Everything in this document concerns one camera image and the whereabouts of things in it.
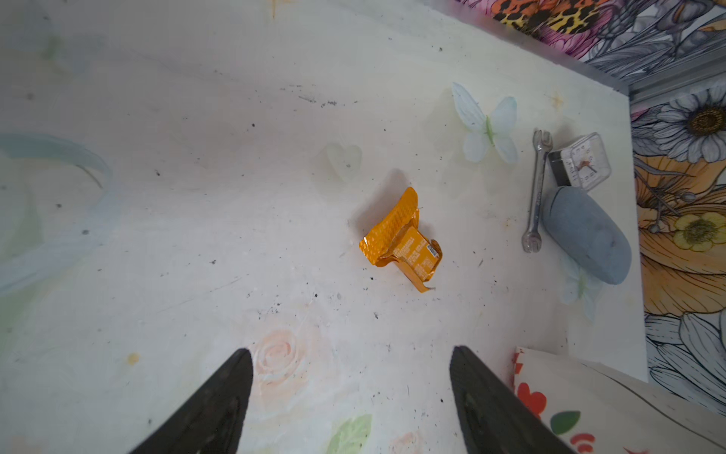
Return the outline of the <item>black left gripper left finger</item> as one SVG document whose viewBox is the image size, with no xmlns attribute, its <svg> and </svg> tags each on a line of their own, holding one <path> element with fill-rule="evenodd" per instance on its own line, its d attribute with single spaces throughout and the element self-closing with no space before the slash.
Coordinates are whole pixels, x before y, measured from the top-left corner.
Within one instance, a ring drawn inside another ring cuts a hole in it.
<svg viewBox="0 0 726 454">
<path fill-rule="evenodd" d="M 135 453 L 236 453 L 253 386 L 253 358 L 238 349 Z"/>
</svg>

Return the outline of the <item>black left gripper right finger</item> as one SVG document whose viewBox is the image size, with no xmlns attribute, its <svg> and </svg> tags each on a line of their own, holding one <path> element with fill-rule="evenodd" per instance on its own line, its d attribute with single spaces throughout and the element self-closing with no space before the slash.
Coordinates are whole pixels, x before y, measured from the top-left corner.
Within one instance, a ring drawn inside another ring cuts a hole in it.
<svg viewBox="0 0 726 454">
<path fill-rule="evenodd" d="M 449 376 L 469 453 L 570 453 L 468 347 L 456 346 Z"/>
</svg>

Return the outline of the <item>white floral paper bag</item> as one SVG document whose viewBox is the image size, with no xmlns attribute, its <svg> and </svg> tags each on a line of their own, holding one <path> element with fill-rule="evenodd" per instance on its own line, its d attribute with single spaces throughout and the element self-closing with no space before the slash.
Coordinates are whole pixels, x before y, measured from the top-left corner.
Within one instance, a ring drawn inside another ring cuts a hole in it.
<svg viewBox="0 0 726 454">
<path fill-rule="evenodd" d="M 577 453 L 722 453 L 725 419 L 599 363 L 518 347 L 517 398 Z"/>
</svg>

